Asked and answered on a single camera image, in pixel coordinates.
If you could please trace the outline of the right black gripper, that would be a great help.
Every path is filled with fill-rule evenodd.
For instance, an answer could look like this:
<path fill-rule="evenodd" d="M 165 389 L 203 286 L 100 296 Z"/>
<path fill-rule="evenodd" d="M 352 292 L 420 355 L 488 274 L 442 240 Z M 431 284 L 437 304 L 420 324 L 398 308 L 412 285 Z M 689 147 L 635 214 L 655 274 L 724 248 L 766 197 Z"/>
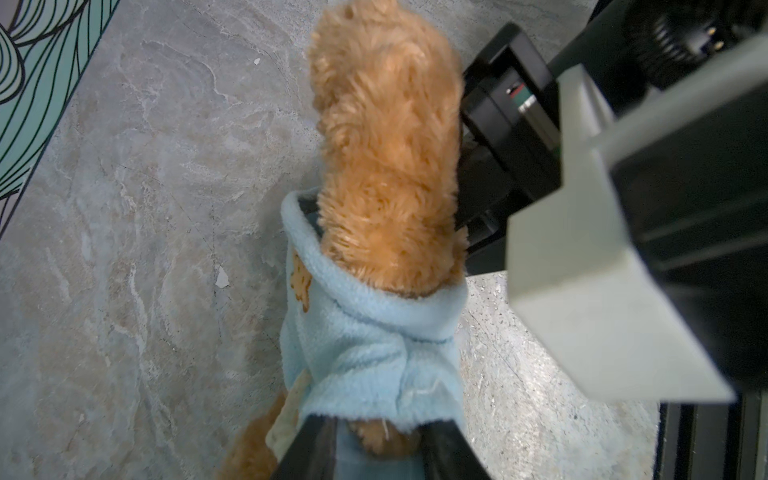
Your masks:
<path fill-rule="evenodd" d="M 608 104 L 608 164 L 630 237 L 661 276 L 767 272 L 767 5 L 601 1 L 545 62 L 506 24 L 465 70 L 457 220 L 472 275 L 505 266 L 509 216 L 563 182 L 565 93 L 580 66 Z"/>

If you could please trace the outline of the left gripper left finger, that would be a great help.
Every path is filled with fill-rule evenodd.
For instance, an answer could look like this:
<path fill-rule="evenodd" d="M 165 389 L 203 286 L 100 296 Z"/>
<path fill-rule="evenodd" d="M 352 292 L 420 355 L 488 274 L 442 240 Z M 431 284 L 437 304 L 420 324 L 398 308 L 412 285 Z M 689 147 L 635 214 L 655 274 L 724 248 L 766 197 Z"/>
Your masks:
<path fill-rule="evenodd" d="M 272 480 L 333 480 L 337 419 L 309 416 L 279 461 Z"/>

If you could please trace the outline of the light blue fleece hoodie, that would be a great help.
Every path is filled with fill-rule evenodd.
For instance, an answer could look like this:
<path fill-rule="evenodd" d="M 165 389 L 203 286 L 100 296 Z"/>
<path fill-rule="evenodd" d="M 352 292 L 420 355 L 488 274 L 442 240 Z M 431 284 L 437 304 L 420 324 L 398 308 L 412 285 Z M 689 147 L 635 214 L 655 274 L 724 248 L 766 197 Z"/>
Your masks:
<path fill-rule="evenodd" d="M 281 205 L 288 240 L 288 307 L 280 332 L 285 403 L 267 444 L 278 459 L 312 416 L 337 424 L 331 444 L 337 479 L 423 479 L 422 454 L 384 459 L 351 429 L 370 421 L 386 439 L 435 421 L 464 422 L 455 333 L 464 282 L 421 298 L 372 288 L 328 258 L 310 209 L 313 190 Z"/>

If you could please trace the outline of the brown teddy bear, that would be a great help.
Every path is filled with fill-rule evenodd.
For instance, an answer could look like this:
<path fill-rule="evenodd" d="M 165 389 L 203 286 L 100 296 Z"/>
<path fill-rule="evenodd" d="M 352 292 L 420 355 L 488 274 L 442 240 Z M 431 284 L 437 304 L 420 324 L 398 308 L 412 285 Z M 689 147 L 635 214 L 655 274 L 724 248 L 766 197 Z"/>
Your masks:
<path fill-rule="evenodd" d="M 325 172 L 316 200 L 323 253 L 364 284 L 404 298 L 464 282 L 467 235 L 455 226 L 463 78 L 448 39 L 396 1 L 328 8 L 308 51 Z M 287 390 L 244 428 L 218 475 L 267 479 L 267 444 Z M 416 453 L 419 428 L 386 439 L 370 421 L 351 429 L 364 449 Z"/>

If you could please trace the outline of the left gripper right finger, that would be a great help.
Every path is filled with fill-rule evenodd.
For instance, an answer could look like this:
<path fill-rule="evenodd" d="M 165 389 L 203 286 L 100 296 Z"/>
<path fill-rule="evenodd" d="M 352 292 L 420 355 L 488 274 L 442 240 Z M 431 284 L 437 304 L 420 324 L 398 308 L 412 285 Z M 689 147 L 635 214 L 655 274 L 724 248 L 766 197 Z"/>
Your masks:
<path fill-rule="evenodd" d="M 491 480 L 454 421 L 435 421 L 419 428 L 427 480 Z"/>

